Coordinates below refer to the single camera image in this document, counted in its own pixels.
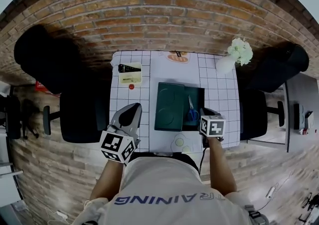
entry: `dark green box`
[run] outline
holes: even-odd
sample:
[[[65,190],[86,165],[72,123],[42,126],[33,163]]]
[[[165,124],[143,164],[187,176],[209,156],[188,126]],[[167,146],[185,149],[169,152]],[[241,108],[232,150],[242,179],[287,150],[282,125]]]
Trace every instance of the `dark green box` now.
[[[155,130],[197,131],[200,120],[189,121],[189,101],[198,112],[204,107],[205,90],[180,84],[159,83],[156,105]]]

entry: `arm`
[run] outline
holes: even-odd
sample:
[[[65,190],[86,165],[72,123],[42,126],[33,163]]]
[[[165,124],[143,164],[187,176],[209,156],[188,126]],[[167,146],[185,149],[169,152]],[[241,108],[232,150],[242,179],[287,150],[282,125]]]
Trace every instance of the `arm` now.
[[[221,143],[214,137],[207,139],[210,149],[210,186],[224,196],[236,192],[235,179],[228,166]]]
[[[107,198],[109,201],[119,192],[123,164],[109,160],[91,193],[90,200]]]

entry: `black office chair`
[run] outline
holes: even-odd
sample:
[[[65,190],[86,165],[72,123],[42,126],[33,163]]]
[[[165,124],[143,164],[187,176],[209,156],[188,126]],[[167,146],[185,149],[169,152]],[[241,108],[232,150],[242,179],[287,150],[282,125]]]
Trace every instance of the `black office chair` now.
[[[0,111],[5,114],[1,119],[1,125],[5,126],[6,135],[9,139],[21,137],[21,111],[20,102],[15,96],[4,97],[0,95]]]
[[[20,107],[20,101],[15,96],[3,97],[0,95],[0,112],[4,114],[0,118],[0,125],[5,126],[6,135],[9,139],[19,139],[21,137],[21,123],[23,138],[27,139],[26,128],[36,137],[39,134],[35,133],[29,124],[29,119],[33,113],[39,112],[30,100],[25,99]]]
[[[267,107],[266,97],[262,91],[243,90],[239,94],[241,132],[240,140],[249,140],[266,134],[268,127],[267,113],[278,114],[279,126],[285,123],[284,105],[278,102],[278,108]]]
[[[300,45],[288,43],[283,48],[270,48],[269,52],[244,89],[274,92],[309,66],[308,54]]]
[[[23,71],[60,96],[60,112],[43,110],[44,132],[51,134],[50,121],[60,117],[62,137],[67,142],[99,142],[109,124],[110,83],[99,80],[80,60],[70,39],[54,39],[36,25],[16,42],[14,58]]]

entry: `desk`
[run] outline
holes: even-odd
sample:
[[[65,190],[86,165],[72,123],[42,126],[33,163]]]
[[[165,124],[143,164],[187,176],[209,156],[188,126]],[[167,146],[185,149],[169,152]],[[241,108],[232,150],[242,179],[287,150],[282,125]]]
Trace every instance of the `desk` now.
[[[247,143],[278,148],[287,152],[296,152],[311,146],[318,140],[318,135],[315,133],[315,129],[319,129],[319,92],[317,80],[302,73],[297,74],[285,83],[284,97],[285,121],[287,122],[285,142],[274,143],[247,140]],[[301,135],[299,130],[294,129],[294,104],[297,103],[303,105],[305,114],[308,111],[314,112],[315,126],[310,129],[308,135]]]
[[[237,146],[240,135],[240,114],[236,70],[218,74],[215,69],[220,56],[169,51],[118,51],[111,64],[113,77],[110,96],[110,119],[116,111],[131,103],[141,103],[142,119],[137,131],[141,140],[138,152],[185,152],[202,151],[201,136],[197,131],[156,131],[155,111],[159,82],[183,84],[205,89],[205,107],[219,111],[226,117],[227,125],[223,148]],[[140,62],[142,84],[130,90],[121,85],[118,77],[120,63]]]

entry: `hand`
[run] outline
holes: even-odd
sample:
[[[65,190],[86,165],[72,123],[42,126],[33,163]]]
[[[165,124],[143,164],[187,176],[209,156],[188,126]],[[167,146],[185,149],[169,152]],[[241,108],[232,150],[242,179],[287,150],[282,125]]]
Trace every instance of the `hand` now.
[[[209,146],[212,147],[216,143],[220,143],[220,141],[216,137],[207,137]]]

